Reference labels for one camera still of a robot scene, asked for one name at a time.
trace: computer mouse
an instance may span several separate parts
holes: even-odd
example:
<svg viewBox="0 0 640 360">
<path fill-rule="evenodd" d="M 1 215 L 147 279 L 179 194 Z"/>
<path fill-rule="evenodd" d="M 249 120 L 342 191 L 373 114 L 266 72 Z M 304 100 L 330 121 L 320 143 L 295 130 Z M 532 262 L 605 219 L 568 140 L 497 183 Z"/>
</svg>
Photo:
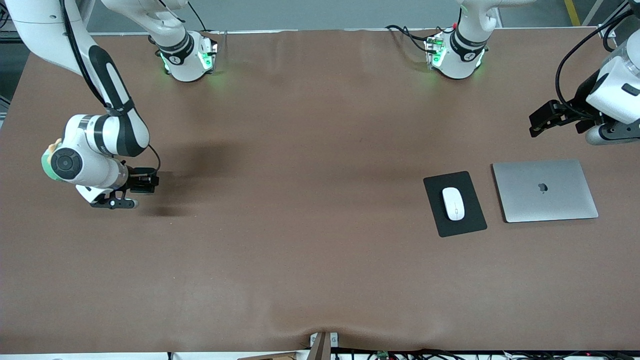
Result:
<svg viewBox="0 0 640 360">
<path fill-rule="evenodd" d="M 462 202 L 462 195 L 458 189 L 444 188 L 442 198 L 450 220 L 458 221 L 465 217 L 465 204 Z"/>
</svg>

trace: silver laptop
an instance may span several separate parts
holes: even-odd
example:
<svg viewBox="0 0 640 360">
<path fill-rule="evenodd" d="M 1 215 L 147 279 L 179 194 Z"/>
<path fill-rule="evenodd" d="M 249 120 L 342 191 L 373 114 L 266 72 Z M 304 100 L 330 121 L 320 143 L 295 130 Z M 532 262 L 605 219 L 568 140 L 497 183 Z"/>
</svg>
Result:
<svg viewBox="0 0 640 360">
<path fill-rule="evenodd" d="M 493 174 L 507 222 L 598 217 L 578 160 L 495 163 Z"/>
</svg>

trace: mouse pad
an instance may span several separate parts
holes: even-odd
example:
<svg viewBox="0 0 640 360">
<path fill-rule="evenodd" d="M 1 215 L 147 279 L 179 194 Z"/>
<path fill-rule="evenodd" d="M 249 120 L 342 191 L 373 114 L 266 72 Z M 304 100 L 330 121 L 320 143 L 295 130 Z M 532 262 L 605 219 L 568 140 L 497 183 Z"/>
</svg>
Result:
<svg viewBox="0 0 640 360">
<path fill-rule="evenodd" d="M 436 221 L 438 234 L 441 238 L 486 229 L 486 221 L 482 214 L 482 208 L 480 207 L 474 184 L 471 182 L 471 176 L 468 172 L 462 171 L 453 174 L 425 177 L 424 187 L 427 190 L 433 218 Z M 452 221 L 449 220 L 447 216 L 447 210 L 444 207 L 444 200 L 442 199 L 442 190 L 449 187 L 457 188 L 460 191 L 460 195 L 462 195 L 462 201 L 465 205 L 465 217 L 462 220 Z"/>
</svg>

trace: table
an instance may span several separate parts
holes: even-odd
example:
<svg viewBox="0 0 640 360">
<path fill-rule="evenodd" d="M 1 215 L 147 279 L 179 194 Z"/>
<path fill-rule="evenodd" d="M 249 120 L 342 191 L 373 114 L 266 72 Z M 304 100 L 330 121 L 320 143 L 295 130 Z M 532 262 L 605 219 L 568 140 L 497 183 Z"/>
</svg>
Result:
<svg viewBox="0 0 640 360">
<path fill-rule="evenodd" d="M 0 133 L 1 351 L 290 350 L 325 329 L 343 347 L 640 348 L 640 145 L 528 132 L 589 31 L 498 30 L 464 81 L 386 31 L 216 37 L 196 83 L 145 37 L 100 37 L 163 161 L 132 211 L 42 172 L 66 120 L 103 111 L 32 56 Z M 567 63 L 568 97 L 604 57 L 594 39 Z M 580 159 L 600 218 L 506 224 L 490 164 L 556 158 Z M 461 170 L 488 229 L 440 238 L 422 178 Z"/>
</svg>

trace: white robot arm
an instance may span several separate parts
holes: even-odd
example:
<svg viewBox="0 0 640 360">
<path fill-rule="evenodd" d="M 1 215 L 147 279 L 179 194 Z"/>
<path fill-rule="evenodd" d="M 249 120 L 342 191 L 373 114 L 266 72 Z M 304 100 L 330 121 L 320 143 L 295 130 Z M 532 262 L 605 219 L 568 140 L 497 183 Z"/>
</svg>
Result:
<svg viewBox="0 0 640 360">
<path fill-rule="evenodd" d="M 74 0 L 6 0 L 6 5 L 27 47 L 82 75 L 107 111 L 69 119 L 63 138 L 43 154 L 43 169 L 52 179 L 76 185 L 94 207 L 134 208 L 137 202 L 124 193 L 153 192 L 158 178 L 156 169 L 131 168 L 114 159 L 141 154 L 149 132 L 113 60 L 84 28 Z M 123 196 L 116 197 L 116 191 Z"/>
<path fill-rule="evenodd" d="M 174 10 L 188 0 L 102 0 L 107 8 L 130 18 L 149 32 L 166 71 L 179 81 L 195 81 L 213 72 L 218 45 L 196 31 L 186 31 Z"/>
<path fill-rule="evenodd" d="M 535 0 L 456 0 L 460 21 L 455 29 L 427 39 L 429 65 L 452 79 L 464 79 L 480 66 L 484 49 L 496 27 L 490 10 L 523 6 Z"/>
<path fill-rule="evenodd" d="M 573 99 L 566 101 L 559 86 L 565 61 L 589 38 L 632 14 L 640 17 L 640 0 L 629 0 L 629 4 L 631 10 L 595 29 L 564 57 L 556 73 L 559 100 L 547 102 L 529 116 L 532 137 L 551 127 L 577 122 L 577 132 L 585 133 L 591 145 L 640 140 L 640 30 L 604 60 L 600 70 L 578 87 Z"/>
</svg>

